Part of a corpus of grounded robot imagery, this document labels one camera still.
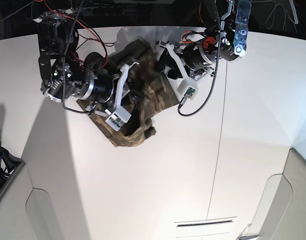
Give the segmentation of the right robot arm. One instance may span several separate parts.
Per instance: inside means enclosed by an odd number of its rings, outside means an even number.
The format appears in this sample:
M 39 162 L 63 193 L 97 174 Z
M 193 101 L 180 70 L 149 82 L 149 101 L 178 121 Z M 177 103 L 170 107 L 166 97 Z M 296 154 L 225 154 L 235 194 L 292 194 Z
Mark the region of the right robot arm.
M 75 110 L 67 105 L 68 99 L 84 103 L 78 114 L 90 113 L 99 105 L 113 108 L 116 103 L 130 104 L 135 98 L 134 88 L 121 81 L 123 73 L 109 61 L 107 53 L 91 52 L 85 59 L 78 55 L 78 27 L 87 30 L 90 40 L 98 42 L 104 51 L 110 45 L 81 19 L 86 4 L 82 0 L 78 5 L 70 0 L 34 0 L 32 5 L 37 12 L 34 21 L 41 93 L 70 112 Z

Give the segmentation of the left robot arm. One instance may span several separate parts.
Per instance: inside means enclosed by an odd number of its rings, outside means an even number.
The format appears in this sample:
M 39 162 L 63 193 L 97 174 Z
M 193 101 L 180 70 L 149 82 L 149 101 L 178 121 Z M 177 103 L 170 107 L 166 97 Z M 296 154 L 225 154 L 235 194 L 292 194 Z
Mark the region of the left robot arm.
M 173 50 L 183 64 L 187 75 L 195 80 L 205 74 L 214 74 L 217 60 L 228 62 L 246 55 L 250 0 L 213 0 L 202 2 L 208 18 L 204 30 L 188 30 L 179 42 L 172 42 Z

